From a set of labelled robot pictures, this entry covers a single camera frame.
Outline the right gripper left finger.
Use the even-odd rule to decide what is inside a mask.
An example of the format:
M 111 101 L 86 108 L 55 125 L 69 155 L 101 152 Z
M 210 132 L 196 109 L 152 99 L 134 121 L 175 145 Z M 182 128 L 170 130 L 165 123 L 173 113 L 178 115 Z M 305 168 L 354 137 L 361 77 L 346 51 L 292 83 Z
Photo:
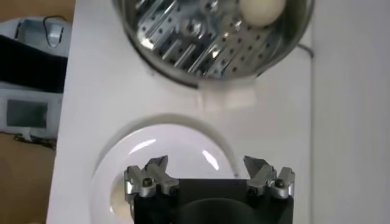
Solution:
M 124 193 L 128 203 L 136 196 L 151 198 L 157 195 L 157 188 L 164 195 L 175 197 L 179 193 L 179 180 L 166 173 L 168 155 L 150 159 L 143 169 L 129 166 L 124 171 Z

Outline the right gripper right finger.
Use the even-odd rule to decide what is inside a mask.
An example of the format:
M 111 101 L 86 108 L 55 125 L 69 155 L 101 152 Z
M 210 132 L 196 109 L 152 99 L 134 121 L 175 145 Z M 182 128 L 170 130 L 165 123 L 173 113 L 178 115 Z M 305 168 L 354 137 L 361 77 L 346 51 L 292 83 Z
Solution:
M 250 176 L 246 180 L 247 192 L 254 197 L 261 197 L 269 192 L 272 198 L 279 200 L 294 196 L 295 172 L 290 167 L 282 167 L 280 172 L 266 160 L 245 156 L 244 165 Z

